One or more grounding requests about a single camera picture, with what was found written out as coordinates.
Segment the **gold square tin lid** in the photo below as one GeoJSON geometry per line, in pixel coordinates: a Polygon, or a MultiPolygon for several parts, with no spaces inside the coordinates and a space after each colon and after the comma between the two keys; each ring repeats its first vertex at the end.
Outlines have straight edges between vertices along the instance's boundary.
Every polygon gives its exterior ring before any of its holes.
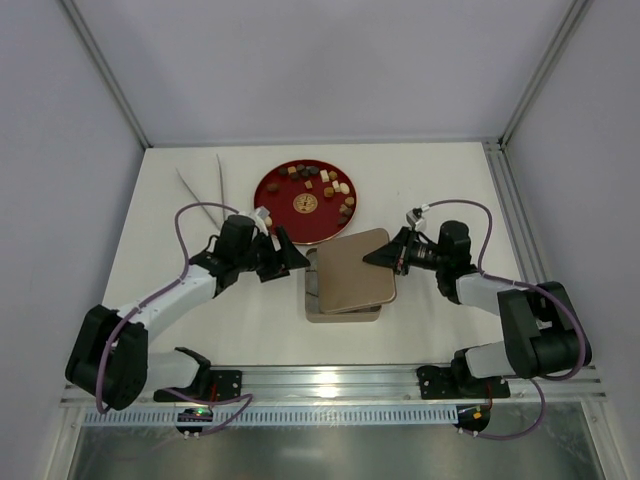
{"type": "Polygon", "coordinates": [[[397,296],[394,272],[363,258],[387,245],[383,228],[334,238],[316,250],[319,310],[336,315],[391,303],[397,296]]]}

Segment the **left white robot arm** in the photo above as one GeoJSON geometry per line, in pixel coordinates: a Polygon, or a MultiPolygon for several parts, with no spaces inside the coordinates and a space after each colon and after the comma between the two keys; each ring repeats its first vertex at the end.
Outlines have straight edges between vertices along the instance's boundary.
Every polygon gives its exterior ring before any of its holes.
{"type": "Polygon", "coordinates": [[[102,414],[126,409],[145,391],[160,402],[207,403],[214,398],[211,362],[185,347],[152,355],[152,341],[190,311],[219,297],[245,272],[268,282],[309,265],[284,228],[269,234],[257,220],[231,215],[207,247],[187,259],[170,284],[117,309],[92,307],[84,317],[65,377],[93,395],[102,414]]]}

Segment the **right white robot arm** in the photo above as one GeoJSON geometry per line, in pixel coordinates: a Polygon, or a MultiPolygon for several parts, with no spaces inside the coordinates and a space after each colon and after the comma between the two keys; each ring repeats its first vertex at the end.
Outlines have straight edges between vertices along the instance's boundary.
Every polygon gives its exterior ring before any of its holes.
{"type": "Polygon", "coordinates": [[[592,360],[584,331],[564,286],[547,282],[516,286],[484,277],[473,264],[466,224],[451,220],[440,227],[437,241],[402,228],[387,244],[366,254],[364,262],[405,276],[413,267],[434,272],[440,294],[456,305],[496,315],[503,338],[496,343],[461,349],[449,366],[423,366],[417,376],[422,397],[506,398],[508,377],[551,377],[582,368],[592,360]]]}

